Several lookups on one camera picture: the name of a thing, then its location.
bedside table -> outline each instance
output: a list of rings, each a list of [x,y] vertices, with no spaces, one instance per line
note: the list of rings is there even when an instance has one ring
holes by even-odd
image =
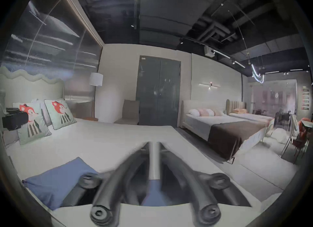
[[[82,119],[84,119],[84,120],[89,120],[89,121],[98,121],[98,119],[95,118],[95,117],[84,117],[84,118],[82,118]]]

door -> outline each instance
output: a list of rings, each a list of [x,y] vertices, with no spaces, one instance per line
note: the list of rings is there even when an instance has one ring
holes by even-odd
[[[177,127],[181,62],[141,56],[136,100],[139,125]]]

floor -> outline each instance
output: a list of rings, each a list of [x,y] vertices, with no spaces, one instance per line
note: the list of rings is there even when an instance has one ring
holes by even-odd
[[[280,158],[285,145],[277,142],[276,139],[264,137],[263,143],[259,142],[230,164],[210,149],[205,140],[191,131],[179,127],[176,130],[225,174],[260,201],[283,192],[302,160],[299,155],[296,163],[293,164],[295,149],[291,145],[287,148],[283,159]]]

wavy headboard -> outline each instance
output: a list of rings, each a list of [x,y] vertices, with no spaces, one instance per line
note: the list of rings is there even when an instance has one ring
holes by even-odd
[[[29,103],[33,99],[63,98],[64,82],[61,79],[48,79],[42,74],[32,76],[25,70],[10,72],[0,67],[0,91],[5,91],[4,109],[12,103]]]
[[[234,109],[246,109],[245,102],[226,100],[226,114],[229,115]]]
[[[225,110],[224,107],[221,107],[219,104],[216,104],[211,101],[183,100],[181,106],[179,127],[182,127],[182,123],[185,121],[185,115],[191,109],[219,109],[222,111]]]

white bedsheet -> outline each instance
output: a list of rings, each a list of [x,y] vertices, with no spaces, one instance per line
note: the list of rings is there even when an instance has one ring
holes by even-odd
[[[270,116],[255,115],[250,113],[229,113],[229,115],[237,118],[248,119],[255,122],[263,122],[266,123],[267,126],[274,124],[274,118]]]
[[[193,170],[223,173],[171,126],[119,125],[77,119],[77,123],[56,131],[49,128],[51,136],[22,146],[15,143],[7,148],[20,179],[41,174],[76,157],[98,172],[114,169],[146,141],[164,143]],[[222,218],[215,226],[245,226],[260,214],[260,201],[236,182],[234,184],[252,207],[220,204]],[[89,217],[90,208],[91,205],[63,207],[50,212],[67,227],[94,227]],[[193,226],[190,204],[168,207],[123,204],[119,222],[120,227]]]
[[[232,123],[232,122],[240,122],[246,121],[246,119],[240,119],[236,117],[232,117],[229,115],[226,116],[193,116],[191,114],[187,114],[185,117],[185,123],[197,130],[196,133],[205,141],[208,140],[211,126],[214,124],[220,123]]]
[[[203,138],[205,141],[208,140],[211,126],[220,123],[230,123],[230,122],[240,122],[248,121],[246,119],[232,117],[232,116],[193,116],[187,114],[185,121],[182,124],[184,127],[197,134],[199,137]],[[239,147],[239,150],[235,153],[234,157],[244,154],[247,150],[255,146],[260,142],[265,134],[267,127],[260,129],[258,132],[250,136],[248,139]]]

